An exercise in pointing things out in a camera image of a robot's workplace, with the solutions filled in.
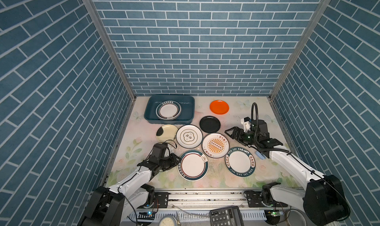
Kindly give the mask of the white plate green red rim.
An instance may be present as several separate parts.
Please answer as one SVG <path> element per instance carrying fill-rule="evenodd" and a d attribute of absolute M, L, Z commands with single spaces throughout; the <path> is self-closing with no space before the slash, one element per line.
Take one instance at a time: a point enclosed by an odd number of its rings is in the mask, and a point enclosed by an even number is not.
<path fill-rule="evenodd" d="M 160 120 L 174 120 L 182 112 L 181 105 L 173 100 L 167 100 L 158 105 L 156 115 Z"/>

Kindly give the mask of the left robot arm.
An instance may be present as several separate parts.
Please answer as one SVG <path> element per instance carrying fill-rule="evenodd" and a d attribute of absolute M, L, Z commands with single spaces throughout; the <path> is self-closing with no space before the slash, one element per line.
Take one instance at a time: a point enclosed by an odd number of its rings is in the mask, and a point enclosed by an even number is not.
<path fill-rule="evenodd" d="M 137 169 L 118 183 L 99 186 L 92 194 L 78 222 L 79 226 L 118 226 L 139 207 L 158 209 L 154 187 L 148 183 L 159 173 L 176 167 L 181 158 L 170 152 L 168 143 L 154 144 Z"/>

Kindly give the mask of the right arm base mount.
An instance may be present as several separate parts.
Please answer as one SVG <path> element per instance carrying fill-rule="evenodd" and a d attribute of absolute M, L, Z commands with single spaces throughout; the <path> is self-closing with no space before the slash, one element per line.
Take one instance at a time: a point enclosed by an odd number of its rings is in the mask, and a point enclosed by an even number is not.
<path fill-rule="evenodd" d="M 246 190 L 243 192 L 243 196 L 245 197 L 248 207 L 249 208 L 259 208 L 259 207 L 266 207 L 266 208 L 282 208 L 282 207 L 288 207 L 287 204 L 283 202 L 277 202 L 274 200 L 268 200 L 264 199 L 262 196 L 261 191 L 253 191 L 253 190 Z"/>

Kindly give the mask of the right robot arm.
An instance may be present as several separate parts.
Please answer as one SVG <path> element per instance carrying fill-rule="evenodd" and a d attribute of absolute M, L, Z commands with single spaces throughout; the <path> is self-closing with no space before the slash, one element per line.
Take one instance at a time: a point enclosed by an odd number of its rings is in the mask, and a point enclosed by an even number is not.
<path fill-rule="evenodd" d="M 242 120 L 243 128 L 232 127 L 225 134 L 238 143 L 254 148 L 268 159 L 283 167 L 302 187 L 293 189 L 272 182 L 264 185 L 261 200 L 264 205 L 285 203 L 304 212 L 317 226 L 340 222 L 349 218 L 350 206 L 345 198 L 341 181 L 326 175 L 296 157 L 279 140 L 271 138 L 264 120 Z"/>

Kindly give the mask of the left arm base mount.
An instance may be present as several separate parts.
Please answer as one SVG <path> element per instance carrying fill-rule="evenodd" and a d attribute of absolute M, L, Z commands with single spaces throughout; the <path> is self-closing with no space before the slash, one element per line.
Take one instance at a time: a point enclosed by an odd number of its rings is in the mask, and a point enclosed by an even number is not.
<path fill-rule="evenodd" d="M 150 192 L 148 194 L 145 208 L 167 208 L 169 201 L 169 192 Z"/>

